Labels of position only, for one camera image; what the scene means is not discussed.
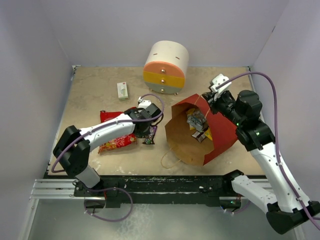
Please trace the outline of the red candy snack bag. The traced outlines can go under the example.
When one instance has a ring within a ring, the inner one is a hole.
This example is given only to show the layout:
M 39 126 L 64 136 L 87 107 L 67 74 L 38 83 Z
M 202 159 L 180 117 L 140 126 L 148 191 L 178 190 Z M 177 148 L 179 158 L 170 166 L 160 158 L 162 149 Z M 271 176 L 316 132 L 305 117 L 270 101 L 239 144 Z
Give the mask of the red candy snack bag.
M 121 112 L 121 111 L 108 112 L 105 110 L 101 110 L 100 115 L 99 115 L 100 122 L 104 123 L 109 120 L 112 120 L 112 119 L 118 117 L 122 113 L 123 112 Z M 113 140 L 110 140 L 110 141 L 100 145 L 99 149 L 98 149 L 98 154 L 102 154 L 103 152 L 112 151 L 115 149 L 124 148 L 126 146 L 131 145 L 131 144 L 137 144 L 137 138 L 133 133 L 115 138 Z

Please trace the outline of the silver foil snack packet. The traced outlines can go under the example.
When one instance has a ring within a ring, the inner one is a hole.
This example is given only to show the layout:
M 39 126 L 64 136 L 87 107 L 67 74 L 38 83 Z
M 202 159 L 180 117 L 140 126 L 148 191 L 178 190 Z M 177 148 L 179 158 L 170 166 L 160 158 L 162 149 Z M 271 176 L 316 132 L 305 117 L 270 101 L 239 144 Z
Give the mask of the silver foil snack packet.
M 186 112 L 187 120 L 190 130 L 197 130 L 202 132 L 206 125 L 206 118 L 199 109 L 190 108 Z

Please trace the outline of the small white snack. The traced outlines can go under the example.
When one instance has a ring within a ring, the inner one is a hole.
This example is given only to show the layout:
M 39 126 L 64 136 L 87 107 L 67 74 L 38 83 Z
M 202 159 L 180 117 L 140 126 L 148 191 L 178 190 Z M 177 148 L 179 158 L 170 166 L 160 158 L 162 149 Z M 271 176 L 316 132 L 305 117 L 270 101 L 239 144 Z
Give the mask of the small white snack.
M 205 133 L 204 133 L 204 132 L 199 132 L 199 131 L 196 131 L 196 132 L 192 135 L 192 137 L 193 137 L 194 139 L 196 139 L 199 143 L 201 143 L 201 142 L 206 138 Z

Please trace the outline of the red brown paper bag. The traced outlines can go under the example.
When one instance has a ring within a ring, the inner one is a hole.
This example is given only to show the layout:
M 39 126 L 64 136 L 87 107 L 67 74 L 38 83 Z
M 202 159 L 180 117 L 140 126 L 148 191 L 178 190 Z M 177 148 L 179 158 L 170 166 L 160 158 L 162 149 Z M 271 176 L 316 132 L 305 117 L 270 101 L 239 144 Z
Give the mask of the red brown paper bag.
M 191 129 L 191 111 L 204 117 L 203 131 Z M 206 100 L 193 94 L 171 107 L 171 119 L 165 125 L 166 141 L 170 150 L 182 162 L 204 166 L 238 140 L 235 125 L 221 113 L 213 114 Z

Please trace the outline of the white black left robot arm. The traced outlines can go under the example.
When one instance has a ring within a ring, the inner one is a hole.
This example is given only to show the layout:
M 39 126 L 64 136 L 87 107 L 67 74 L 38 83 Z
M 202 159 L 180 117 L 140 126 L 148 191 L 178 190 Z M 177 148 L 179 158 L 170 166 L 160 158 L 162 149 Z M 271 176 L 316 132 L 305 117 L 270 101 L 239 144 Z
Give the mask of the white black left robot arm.
M 151 103 L 146 108 L 127 109 L 95 126 L 78 129 L 71 125 L 64 130 L 53 155 L 69 177 L 82 182 L 91 196 L 98 196 L 103 191 L 104 182 L 89 165 L 90 153 L 102 144 L 126 135 L 146 136 L 152 123 L 162 114 L 161 109 Z

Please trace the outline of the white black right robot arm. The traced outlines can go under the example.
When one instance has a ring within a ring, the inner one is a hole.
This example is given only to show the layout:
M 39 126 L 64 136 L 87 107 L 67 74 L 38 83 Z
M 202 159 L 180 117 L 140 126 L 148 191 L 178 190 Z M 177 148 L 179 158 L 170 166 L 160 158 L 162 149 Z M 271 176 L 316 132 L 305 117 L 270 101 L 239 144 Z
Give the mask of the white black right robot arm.
M 265 190 L 235 170 L 222 183 L 223 192 L 228 196 L 238 193 L 246 197 L 265 213 L 278 234 L 283 235 L 307 221 L 318 228 L 320 203 L 310 200 L 303 192 L 280 155 L 275 135 L 261 120 L 263 104 L 258 94 L 243 90 L 233 98 L 226 90 L 221 95 L 206 92 L 202 97 L 213 114 L 220 113 L 235 125 L 237 139 L 257 161 L 273 190 Z

